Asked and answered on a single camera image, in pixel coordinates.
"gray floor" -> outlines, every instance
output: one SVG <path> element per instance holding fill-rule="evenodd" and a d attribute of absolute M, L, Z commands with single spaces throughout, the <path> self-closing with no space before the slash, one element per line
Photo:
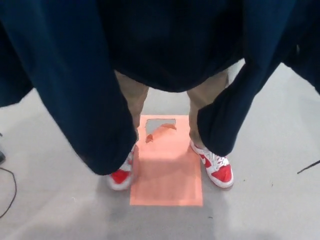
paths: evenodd
<path fill-rule="evenodd" d="M 186 115 L 188 98 L 151 90 L 144 114 Z M 76 157 L 36 92 L 0 110 L 2 166 L 18 195 L 0 240 L 318 240 L 320 97 L 285 66 L 256 97 L 229 156 L 235 184 L 222 191 L 202 169 L 203 207 L 129 206 Z M 0 213 L 13 195 L 0 172 Z"/>

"shoelace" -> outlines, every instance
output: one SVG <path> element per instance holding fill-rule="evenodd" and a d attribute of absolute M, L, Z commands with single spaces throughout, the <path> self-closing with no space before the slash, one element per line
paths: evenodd
<path fill-rule="evenodd" d="M 132 170 L 132 159 L 133 159 L 133 152 L 131 151 L 119 169 L 125 172 L 130 172 Z"/>
<path fill-rule="evenodd" d="M 212 166 L 218 171 L 221 167 L 229 165 L 229 161 L 225 156 L 215 155 L 213 152 L 206 150 L 206 157 L 211 162 Z"/>

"dark blue hoodie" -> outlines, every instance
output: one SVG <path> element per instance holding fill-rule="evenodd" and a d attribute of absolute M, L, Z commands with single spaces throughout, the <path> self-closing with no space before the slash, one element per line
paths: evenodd
<path fill-rule="evenodd" d="M 255 95 L 284 62 L 319 91 L 319 0 L 0 0 L 0 106 L 36 88 L 74 150 L 99 175 L 136 141 L 114 70 L 182 92 L 244 58 L 198 114 L 225 156 Z"/>

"red sneaker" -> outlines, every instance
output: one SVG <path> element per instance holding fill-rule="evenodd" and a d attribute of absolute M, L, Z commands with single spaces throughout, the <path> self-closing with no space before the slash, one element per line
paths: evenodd
<path fill-rule="evenodd" d="M 116 172 L 106 176 L 106 180 L 112 190 L 123 191 L 131 186 L 134 178 L 133 161 L 135 147 L 133 146 L 123 165 Z"/>
<path fill-rule="evenodd" d="M 206 147 L 199 148 L 193 141 L 190 142 L 190 146 L 199 155 L 206 173 L 215 185 L 226 189 L 234 184 L 234 174 L 226 157 L 217 156 Z"/>

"khaki pants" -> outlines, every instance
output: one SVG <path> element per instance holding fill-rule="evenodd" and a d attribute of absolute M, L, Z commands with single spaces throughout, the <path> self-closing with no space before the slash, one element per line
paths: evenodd
<path fill-rule="evenodd" d="M 118 79 L 122 94 L 127 100 L 134 127 L 137 129 L 140 125 L 140 116 L 148 95 L 149 87 L 119 72 L 115 72 L 115 75 Z M 225 89 L 227 84 L 228 71 L 225 70 L 215 76 L 209 77 L 204 83 L 187 91 L 190 98 L 189 135 L 191 140 L 200 148 L 203 148 L 204 145 L 201 141 L 197 126 L 198 110 L 211 104 Z"/>

